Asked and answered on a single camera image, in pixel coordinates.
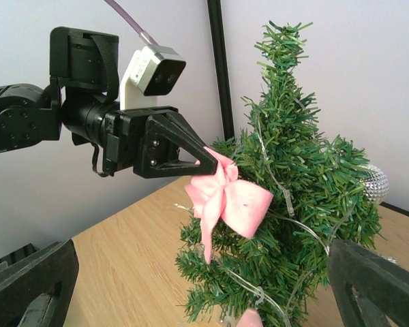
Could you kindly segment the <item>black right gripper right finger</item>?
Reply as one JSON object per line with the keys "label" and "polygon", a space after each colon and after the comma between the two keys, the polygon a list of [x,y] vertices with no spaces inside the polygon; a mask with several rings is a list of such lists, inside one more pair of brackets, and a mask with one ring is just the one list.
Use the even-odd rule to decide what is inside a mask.
{"label": "black right gripper right finger", "polygon": [[349,240],[330,246],[327,273],[344,326],[409,326],[409,272]]}

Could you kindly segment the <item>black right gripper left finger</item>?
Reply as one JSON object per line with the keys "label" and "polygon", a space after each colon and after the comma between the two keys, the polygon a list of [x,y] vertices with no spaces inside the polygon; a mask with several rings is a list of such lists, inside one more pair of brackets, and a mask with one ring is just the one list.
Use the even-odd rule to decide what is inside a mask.
{"label": "black right gripper left finger", "polygon": [[0,326],[62,326],[79,262],[71,239],[56,242],[0,272]]}

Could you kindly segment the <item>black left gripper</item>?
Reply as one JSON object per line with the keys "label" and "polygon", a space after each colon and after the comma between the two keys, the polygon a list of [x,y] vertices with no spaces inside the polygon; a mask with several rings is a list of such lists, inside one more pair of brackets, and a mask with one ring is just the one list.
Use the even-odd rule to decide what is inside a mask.
{"label": "black left gripper", "polygon": [[111,110],[102,121],[102,172],[143,178],[214,175],[217,160],[172,106]]}

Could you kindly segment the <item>pink paper ornament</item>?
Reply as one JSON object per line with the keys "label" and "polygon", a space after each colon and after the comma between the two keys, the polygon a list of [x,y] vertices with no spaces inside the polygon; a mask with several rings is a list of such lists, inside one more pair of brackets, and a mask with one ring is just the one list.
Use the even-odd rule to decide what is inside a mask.
{"label": "pink paper ornament", "polygon": [[239,178],[236,163],[218,152],[204,148],[217,160],[215,174],[193,176],[185,186],[200,220],[204,260],[211,262],[213,229],[221,219],[238,235],[251,239],[262,223],[273,194],[261,186]]}

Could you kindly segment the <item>silver bell ornament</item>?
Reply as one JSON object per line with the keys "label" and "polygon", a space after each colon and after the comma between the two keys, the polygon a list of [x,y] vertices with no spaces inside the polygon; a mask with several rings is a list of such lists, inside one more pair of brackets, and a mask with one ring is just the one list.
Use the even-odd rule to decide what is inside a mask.
{"label": "silver bell ornament", "polygon": [[373,204],[381,204],[389,194],[389,180],[386,174],[377,166],[367,164],[362,166],[365,177],[365,196]]}

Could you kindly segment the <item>pink triangular paper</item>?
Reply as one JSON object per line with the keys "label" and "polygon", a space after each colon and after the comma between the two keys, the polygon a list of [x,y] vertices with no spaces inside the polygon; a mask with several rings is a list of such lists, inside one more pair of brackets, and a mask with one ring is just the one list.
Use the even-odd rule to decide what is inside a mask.
{"label": "pink triangular paper", "polygon": [[257,310],[248,308],[239,318],[236,327],[263,327],[263,324]]}

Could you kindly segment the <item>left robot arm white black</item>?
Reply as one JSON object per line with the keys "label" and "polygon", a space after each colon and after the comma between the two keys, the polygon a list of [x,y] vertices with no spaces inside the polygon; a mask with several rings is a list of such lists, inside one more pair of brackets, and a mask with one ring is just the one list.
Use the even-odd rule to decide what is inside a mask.
{"label": "left robot arm white black", "polygon": [[0,87],[0,153],[56,141],[61,130],[75,145],[93,147],[101,177],[132,169],[143,178],[208,175],[217,160],[172,106],[186,63],[172,48],[148,43],[118,73],[119,38],[57,27],[50,33],[50,82]]}

